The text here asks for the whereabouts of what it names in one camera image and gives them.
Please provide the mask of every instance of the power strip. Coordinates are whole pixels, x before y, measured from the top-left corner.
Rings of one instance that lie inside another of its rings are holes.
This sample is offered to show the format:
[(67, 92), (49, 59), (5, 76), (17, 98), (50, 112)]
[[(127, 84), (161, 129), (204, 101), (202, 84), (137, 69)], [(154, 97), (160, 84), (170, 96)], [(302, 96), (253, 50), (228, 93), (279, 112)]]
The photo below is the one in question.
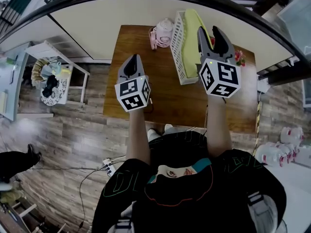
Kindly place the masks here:
[(111, 163), (111, 160), (109, 158), (103, 160), (104, 166), (106, 166), (107, 174), (112, 176), (116, 172), (116, 168)]

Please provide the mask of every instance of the floor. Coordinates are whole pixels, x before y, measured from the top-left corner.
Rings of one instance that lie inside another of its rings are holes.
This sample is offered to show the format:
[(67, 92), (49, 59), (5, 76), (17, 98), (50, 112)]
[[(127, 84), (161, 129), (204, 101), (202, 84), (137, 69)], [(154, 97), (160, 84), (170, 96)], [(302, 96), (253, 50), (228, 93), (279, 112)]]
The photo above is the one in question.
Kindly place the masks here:
[[(36, 90), (22, 87), (20, 112), (51, 110), (55, 117), (22, 119), (15, 123), (0, 119), (0, 151), (26, 151), (27, 144), (32, 143), (43, 155), (43, 161), (35, 168), (100, 168), (106, 157), (125, 154), (128, 121), (102, 115), (109, 66), (82, 67), (91, 74), (86, 87), (86, 105), (57, 105), (47, 108), (40, 103)], [(79, 91), (70, 92), (69, 99), (78, 101)], [(294, 125), (302, 126), (305, 138), (310, 138), (311, 113), (304, 112), (302, 108), (301, 82), (271, 87), (267, 94), (260, 96), (260, 101), (259, 143), (278, 141), (282, 127)], [(164, 125), (147, 123), (146, 128), (150, 127), (163, 130)], [(235, 148), (253, 152), (255, 134), (231, 133), (231, 137)], [(66, 222), (66, 230), (72, 233), (78, 230), (84, 218), (79, 186), (90, 172), (91, 170), (40, 169), (28, 170), (18, 177), (22, 180), (28, 201), (36, 203), (39, 212), (54, 225), (61, 226)], [(86, 220), (79, 232), (87, 232), (89, 229), (101, 190), (108, 179), (105, 171), (98, 171), (83, 182), (81, 193)]]

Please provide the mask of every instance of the wooden table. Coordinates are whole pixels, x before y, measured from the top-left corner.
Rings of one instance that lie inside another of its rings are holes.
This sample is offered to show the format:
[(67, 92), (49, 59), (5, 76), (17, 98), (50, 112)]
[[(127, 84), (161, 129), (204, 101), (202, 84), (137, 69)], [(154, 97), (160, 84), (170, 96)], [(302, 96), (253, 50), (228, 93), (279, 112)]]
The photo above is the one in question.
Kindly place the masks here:
[[(145, 120), (172, 125), (204, 127), (207, 95), (202, 84), (180, 85), (170, 48), (151, 50), (149, 26), (122, 25), (112, 58), (104, 102), (104, 115), (129, 118), (116, 98), (114, 85), (122, 63), (132, 54), (139, 54), (145, 74), (149, 76), (154, 109), (145, 108)], [(257, 77), (255, 56), (242, 50), (246, 66), (241, 67), (242, 87), (227, 99), (229, 129), (254, 133), (257, 110)]]

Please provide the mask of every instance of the black curved frame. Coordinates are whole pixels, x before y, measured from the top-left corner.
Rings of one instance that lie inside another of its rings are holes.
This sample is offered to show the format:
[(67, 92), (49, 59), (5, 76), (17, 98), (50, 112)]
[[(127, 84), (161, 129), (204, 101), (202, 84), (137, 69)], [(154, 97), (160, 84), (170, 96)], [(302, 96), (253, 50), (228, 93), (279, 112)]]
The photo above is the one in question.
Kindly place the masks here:
[[(88, 2), (93, 0), (55, 0), (47, 5), (42, 6), (41, 8), (33, 11), (24, 19), (15, 24), (2, 38), (0, 38), (0, 43), (11, 36), (13, 33), (26, 26), (27, 24), (58, 11), (60, 9), (64, 9), (66, 7), (70, 7), (79, 3)], [(304, 63), (307, 67), (310, 67), (310, 63), (305, 57), (305, 55), (300, 51), (300, 49), (289, 39), (287, 39), (283, 34), (277, 31), (272, 24), (268, 23), (266, 20), (256, 15), (252, 11), (244, 8), (242, 5), (239, 5), (230, 0), (182, 0), (191, 3), (196, 3), (202, 6), (206, 6), (221, 12), (224, 12), (228, 15), (236, 17), (255, 28), (261, 30), (271, 38), (273, 38), (276, 42), (281, 44), (284, 48), (286, 48), (290, 53), (296, 55), (302, 63)]]

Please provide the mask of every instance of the basket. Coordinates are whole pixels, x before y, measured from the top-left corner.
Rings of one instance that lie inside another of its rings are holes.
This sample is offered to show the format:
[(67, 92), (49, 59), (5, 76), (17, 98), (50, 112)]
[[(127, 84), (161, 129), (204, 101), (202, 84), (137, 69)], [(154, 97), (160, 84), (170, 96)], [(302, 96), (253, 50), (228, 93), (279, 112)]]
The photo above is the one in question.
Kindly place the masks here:
[(187, 78), (185, 67), (182, 61), (181, 48), (184, 41), (184, 22), (185, 11), (177, 11), (175, 24), (172, 33), (172, 40), (170, 43), (170, 48), (172, 51), (173, 59), (175, 62), (176, 70), (179, 77), (179, 82), (181, 85), (196, 83), (199, 77)]

